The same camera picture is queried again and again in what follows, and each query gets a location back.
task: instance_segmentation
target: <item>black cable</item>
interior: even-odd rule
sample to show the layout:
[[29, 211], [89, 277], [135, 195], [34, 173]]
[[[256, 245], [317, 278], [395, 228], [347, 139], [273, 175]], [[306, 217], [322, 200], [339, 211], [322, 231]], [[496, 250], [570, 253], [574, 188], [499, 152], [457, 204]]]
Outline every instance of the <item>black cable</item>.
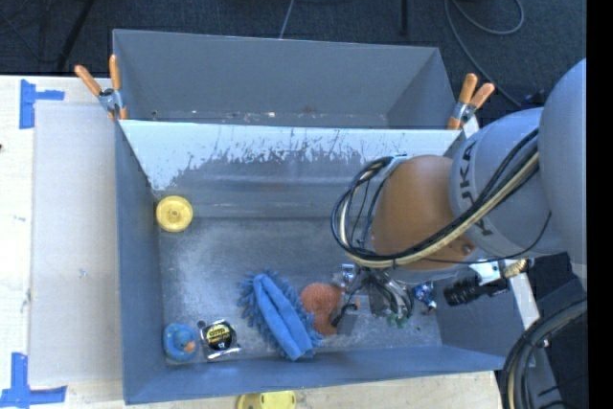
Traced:
[[501, 371], [500, 393], [505, 409], [530, 409], [527, 370], [533, 351], [543, 348], [543, 342], [587, 313], [587, 297], [572, 303], [557, 313], [535, 321], [511, 348]]
[[528, 246], [526, 247], [524, 250], [515, 253], [515, 254], [509, 254], [508, 256], [501, 256], [499, 258], [490, 258], [487, 260], [478, 260], [478, 261], [450, 261], [450, 260], [435, 260], [435, 259], [430, 259], [430, 258], [425, 258], [425, 261], [432, 261], [432, 262], [448, 262], [451, 264], [466, 264], [466, 265], [472, 265], [478, 262], [492, 262], [492, 261], [503, 261], [503, 260], [511, 260], [511, 259], [515, 259], [515, 258], [521, 258], [524, 254], [526, 254], [527, 252], [530, 252], [532, 249], [534, 249], [536, 247], [536, 245], [538, 244], [538, 242], [542, 239], [543, 235], [545, 234], [545, 230], [547, 230], [547, 225], [549, 225], [549, 222], [552, 218], [552, 213], [549, 212], [547, 214], [547, 218], [545, 219], [545, 223], [543, 224], [542, 228], [540, 229], [540, 232], [538, 233], [538, 237], [536, 237], [536, 239]]
[[[531, 131], [528, 135], [526, 135], [503, 159], [502, 163], [499, 165], [499, 167], [497, 168], [497, 170], [494, 172], [493, 176], [490, 178], [490, 180], [487, 182], [486, 186], [482, 189], [482, 191], [479, 193], [479, 195], [475, 198], [474, 202], [472, 203], [472, 205], [470, 207], [468, 207], [460, 216], [458, 216], [457, 218], [455, 218], [451, 223], [449, 223], [446, 227], [443, 227], [439, 232], [435, 233], [434, 235], [432, 235], [431, 237], [422, 240], [421, 242], [419, 242], [418, 244], [409, 247], [408, 249], [405, 249], [404, 251], [400, 251], [398, 253], [395, 254], [388, 254], [388, 255], [380, 255], [377, 254], [373, 251], [367, 251], [365, 249], [358, 249], [356, 247], [354, 247], [352, 244], [346, 245], [343, 243], [343, 241], [340, 239], [339, 234], [338, 234], [338, 230], [337, 230], [337, 218], [336, 215], [338, 213], [338, 210], [340, 209], [340, 207], [344, 204], [345, 200], [348, 199], [348, 196], [350, 195], [351, 189], [344, 193], [339, 200], [337, 201], [336, 205], [334, 206], [333, 210], [332, 210], [332, 217], [331, 217], [331, 228], [332, 228], [332, 233], [334, 235], [334, 238], [336, 239], [336, 241], [338, 242], [338, 244], [341, 246], [341, 248], [343, 248], [346, 252], [348, 252], [349, 254], [352, 254], [354, 256], [357, 256], [358, 258], [364, 259], [364, 260], [372, 260], [372, 261], [389, 261], [389, 260], [397, 260], [400, 258], [404, 258], [404, 257], [408, 257], [411, 255], [411, 253], [417, 253], [423, 249], [425, 249], [427, 246], [429, 246], [431, 243], [435, 242], [436, 240], [442, 239], [443, 237], [445, 237], [446, 235], [449, 234], [449, 232], [453, 231], [457, 226], [459, 226], [460, 224], [462, 224], [466, 219], [468, 219], [469, 217], [472, 216], [472, 214], [474, 214], [481, 206], [482, 204], [486, 201], [486, 199], [488, 197], [490, 197], [491, 195], [497, 193], [500, 189], [502, 189], [513, 177], [514, 175], [523, 167], [523, 165], [525, 164], [525, 162], [528, 161], [528, 159], [530, 159], [534, 153], [536, 152], [536, 148], [533, 149], [533, 151], [531, 153], [529, 153], [526, 157], [525, 157], [525, 162], [522, 161], [520, 163], [518, 163], [507, 175], [506, 178], [504, 178], [500, 184], [498, 184], [496, 186], [497, 181], [499, 180], [499, 178], [501, 177], [501, 175], [503, 174], [503, 172], [506, 170], [507, 166], [511, 163], [511, 160], [515, 157], [515, 155], [524, 147], [526, 146], [533, 138], [535, 138], [535, 136], [538, 134], [538, 128], [534, 129], [533, 131]], [[353, 186], [357, 186], [358, 184], [361, 184], [362, 182], [362, 178], [363, 175], [365, 175], [365, 171], [361, 174], [358, 174], [358, 176], [356, 176], [356, 178], [354, 178], [353, 183], [352, 183], [352, 187]]]
[[[449, 23], [449, 27], [451, 28], [451, 31], [453, 32], [456, 40], [458, 41], [458, 43], [460, 44], [460, 47], [462, 48], [462, 51], [466, 54], [466, 56], [470, 59], [470, 61], [472, 62], [472, 64], [477, 68], [477, 70], [479, 72], [481, 72], [481, 74], [483, 74], [483, 76], [485, 77], [486, 80], [490, 80], [492, 81], [493, 78], [490, 77], [486, 71], [481, 67], [481, 65], [479, 65], [479, 63], [477, 62], [477, 60], [474, 59], [474, 57], [470, 54], [470, 51], [468, 50], [468, 48], [465, 46], [465, 44], [463, 43], [462, 39], [460, 38], [460, 35], [458, 34], [453, 21], [451, 19], [451, 14], [449, 12], [449, 7], [448, 7], [448, 0], [443, 0], [444, 1], [444, 10], [445, 10], [445, 15], [447, 17], [447, 22]], [[519, 31], [519, 29], [523, 26], [524, 24], [524, 20], [525, 20], [525, 15], [524, 15], [524, 8], [521, 4], [521, 2], [519, 0], [513, 0], [515, 2], [515, 4], [517, 4], [517, 8], [519, 9], [519, 21], [518, 23], [515, 25], [514, 28], [511, 28], [509, 30], [505, 30], [505, 31], [496, 31], [496, 30], [492, 30], [489, 29], [479, 23], [477, 23], [475, 20], [473, 20], [471, 17], [469, 17], [459, 6], [459, 4], [456, 2], [456, 0], [452, 0], [453, 1], [453, 5], [455, 6], [455, 8], [458, 10], [458, 12], [468, 21], [470, 22], [473, 26], [475, 26], [477, 29], [480, 29], [486, 33], [489, 34], [495, 34], [495, 35], [500, 35], [500, 36], [504, 36], [504, 35], [509, 35], [509, 34], [514, 34], [517, 31]], [[519, 102], [518, 100], [516, 100], [513, 96], [511, 96], [507, 91], [505, 91], [503, 88], [499, 87], [498, 84], [496, 84], [496, 89], [498, 90], [498, 92], [500, 94], [502, 94], [505, 98], [507, 98], [507, 100], [509, 100], [509, 102], [511, 104], [513, 104], [515, 107], [517, 108], [521, 108], [522, 104], [521, 102]]]

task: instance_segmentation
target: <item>yellow object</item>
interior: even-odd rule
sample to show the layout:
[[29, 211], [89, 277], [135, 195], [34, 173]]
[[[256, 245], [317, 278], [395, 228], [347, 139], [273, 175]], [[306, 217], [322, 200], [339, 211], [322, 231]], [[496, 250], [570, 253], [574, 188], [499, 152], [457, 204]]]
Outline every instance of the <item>yellow object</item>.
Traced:
[[182, 232], [192, 223], [193, 208], [181, 196], [166, 196], [157, 204], [155, 217], [167, 232]]
[[296, 396], [293, 391], [262, 392], [238, 398], [237, 409], [294, 409]]

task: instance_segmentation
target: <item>blue tape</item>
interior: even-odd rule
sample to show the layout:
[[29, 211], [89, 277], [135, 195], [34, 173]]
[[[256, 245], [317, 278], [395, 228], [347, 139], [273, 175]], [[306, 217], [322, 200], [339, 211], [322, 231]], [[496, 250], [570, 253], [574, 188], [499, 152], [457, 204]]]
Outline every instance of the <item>blue tape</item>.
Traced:
[[34, 128], [34, 103], [38, 100], [63, 101], [64, 92], [54, 90], [36, 92], [35, 84], [22, 79], [19, 103], [19, 129]]
[[30, 390], [28, 385], [28, 356], [20, 352], [11, 355], [11, 387], [3, 389], [0, 407], [29, 409], [31, 404], [56, 404], [66, 399], [67, 387]]

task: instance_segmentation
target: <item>clamp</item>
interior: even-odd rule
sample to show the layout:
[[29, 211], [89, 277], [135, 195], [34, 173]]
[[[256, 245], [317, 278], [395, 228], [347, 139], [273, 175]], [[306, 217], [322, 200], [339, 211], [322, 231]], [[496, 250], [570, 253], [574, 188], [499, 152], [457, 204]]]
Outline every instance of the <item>clamp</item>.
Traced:
[[108, 69], [111, 76], [112, 88], [107, 89], [102, 89], [83, 65], [75, 66], [75, 74], [85, 83], [90, 92], [98, 98], [101, 106], [106, 110], [108, 117], [112, 121], [116, 119], [126, 120], [127, 108], [125, 107], [120, 92], [122, 80], [119, 75], [119, 67], [117, 66], [117, 57], [115, 55], [111, 55], [108, 59]]
[[447, 123], [447, 129], [463, 127], [495, 90], [494, 84], [491, 82], [484, 83], [477, 92], [475, 92], [476, 87], [477, 76], [466, 74], [460, 97]]

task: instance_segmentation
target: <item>yellow lid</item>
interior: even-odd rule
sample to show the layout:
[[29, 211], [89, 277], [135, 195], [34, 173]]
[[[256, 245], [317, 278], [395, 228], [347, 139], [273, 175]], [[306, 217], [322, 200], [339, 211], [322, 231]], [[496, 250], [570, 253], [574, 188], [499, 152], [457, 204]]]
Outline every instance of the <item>yellow lid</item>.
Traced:
[[166, 196], [157, 204], [155, 217], [164, 230], [182, 232], [192, 222], [192, 205], [181, 196]]

